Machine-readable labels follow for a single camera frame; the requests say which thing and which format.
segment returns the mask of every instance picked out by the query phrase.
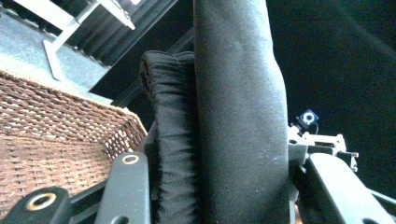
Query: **black fabric cover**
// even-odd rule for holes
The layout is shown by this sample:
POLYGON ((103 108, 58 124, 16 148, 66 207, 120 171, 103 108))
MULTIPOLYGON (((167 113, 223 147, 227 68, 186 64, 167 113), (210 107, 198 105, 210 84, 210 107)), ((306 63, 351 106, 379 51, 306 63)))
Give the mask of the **black fabric cover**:
POLYGON ((160 190, 158 223, 197 223, 198 117, 194 55, 149 51, 140 77, 158 125, 160 190))
POLYGON ((205 223, 288 223, 286 92, 265 1, 195 0, 205 223))

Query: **metal grommet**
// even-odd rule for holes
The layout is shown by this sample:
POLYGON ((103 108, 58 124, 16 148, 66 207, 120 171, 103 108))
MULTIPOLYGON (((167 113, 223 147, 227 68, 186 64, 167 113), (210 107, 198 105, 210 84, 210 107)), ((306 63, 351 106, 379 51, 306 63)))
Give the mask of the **metal grommet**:
POLYGON ((130 164, 134 164, 137 163, 139 161, 139 157, 136 155, 128 155, 128 156, 124 156, 124 158, 122 158, 122 163, 125 165, 130 165, 130 164))
POLYGON ((50 206, 55 202, 56 194, 54 193, 42 193, 31 198, 26 204, 27 210, 37 211, 50 206))

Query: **gray floor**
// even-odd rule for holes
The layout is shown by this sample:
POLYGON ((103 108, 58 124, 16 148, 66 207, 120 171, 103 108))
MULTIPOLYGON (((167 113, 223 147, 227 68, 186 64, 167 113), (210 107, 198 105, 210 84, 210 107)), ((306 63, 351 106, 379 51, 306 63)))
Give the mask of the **gray floor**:
POLYGON ((43 40, 54 36, 38 31, 33 24, 18 19, 12 12, 0 8, 0 67, 36 79, 46 85, 109 104, 109 99, 89 93, 109 68, 82 55, 68 46, 58 52, 58 61, 65 80, 52 78, 43 40))

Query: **round hole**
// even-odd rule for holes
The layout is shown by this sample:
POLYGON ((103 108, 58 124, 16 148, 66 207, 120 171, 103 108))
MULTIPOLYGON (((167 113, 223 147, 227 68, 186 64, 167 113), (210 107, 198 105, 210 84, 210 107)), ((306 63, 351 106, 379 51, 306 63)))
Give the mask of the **round hole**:
POLYGON ((116 217, 111 222, 111 224, 128 224, 128 223, 129 223, 128 217, 116 217))
POLYGON ((26 208, 30 211, 41 210, 50 206, 55 202, 55 199, 56 194, 54 193, 42 193, 30 199, 26 204, 26 208))
POLYGON ((124 158, 122 158, 122 163, 129 165, 129 164, 134 164, 137 163, 137 161, 139 161, 139 157, 136 155, 128 155, 128 156, 124 156, 124 158))
POLYGON ((378 222, 376 222, 376 221, 374 221, 374 220, 372 220, 372 219, 370 219, 370 218, 365 218, 365 219, 363 220, 363 223, 364 223, 364 224, 378 224, 378 222))

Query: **wicker basket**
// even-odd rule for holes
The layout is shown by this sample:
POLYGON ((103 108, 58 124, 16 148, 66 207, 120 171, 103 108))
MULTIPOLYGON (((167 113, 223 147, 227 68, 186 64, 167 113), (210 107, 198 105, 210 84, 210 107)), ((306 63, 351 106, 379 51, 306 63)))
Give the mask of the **wicker basket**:
POLYGON ((103 181, 146 134, 133 113, 0 72, 0 219, 33 190, 103 181))

